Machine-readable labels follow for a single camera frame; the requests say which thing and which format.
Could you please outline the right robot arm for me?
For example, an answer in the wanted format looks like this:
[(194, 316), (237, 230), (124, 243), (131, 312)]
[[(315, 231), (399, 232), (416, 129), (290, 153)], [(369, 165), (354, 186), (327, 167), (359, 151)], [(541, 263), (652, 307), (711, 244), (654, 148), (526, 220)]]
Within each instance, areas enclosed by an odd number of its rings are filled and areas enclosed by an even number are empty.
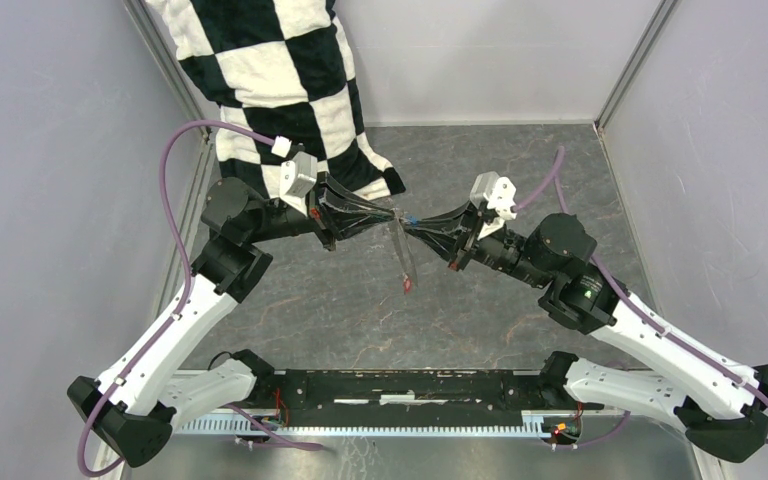
[(732, 463), (768, 445), (768, 365), (720, 355), (660, 317), (592, 261), (596, 240), (574, 215), (550, 214), (527, 236), (473, 204), (403, 226), (452, 270), (477, 262), (540, 289), (556, 323), (646, 366), (622, 371), (556, 352), (537, 382), (545, 405), (575, 399), (644, 415)]

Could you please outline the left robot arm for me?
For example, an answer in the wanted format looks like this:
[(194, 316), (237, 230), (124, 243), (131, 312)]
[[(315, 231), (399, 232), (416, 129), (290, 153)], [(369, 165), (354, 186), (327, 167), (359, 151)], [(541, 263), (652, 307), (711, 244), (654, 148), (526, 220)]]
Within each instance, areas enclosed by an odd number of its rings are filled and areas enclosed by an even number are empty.
[(189, 265), (184, 284), (149, 329), (96, 378), (79, 376), (67, 396), (93, 433), (120, 461), (140, 467), (172, 434), (227, 404), (266, 405), (274, 394), (270, 369), (251, 353), (182, 383), (183, 361), (213, 327), (255, 289), (272, 263), (258, 243), (314, 234), (323, 247), (395, 219), (393, 209), (365, 200), (322, 174), (303, 187), (300, 205), (267, 200), (238, 178), (208, 191), (201, 221), (211, 234)]

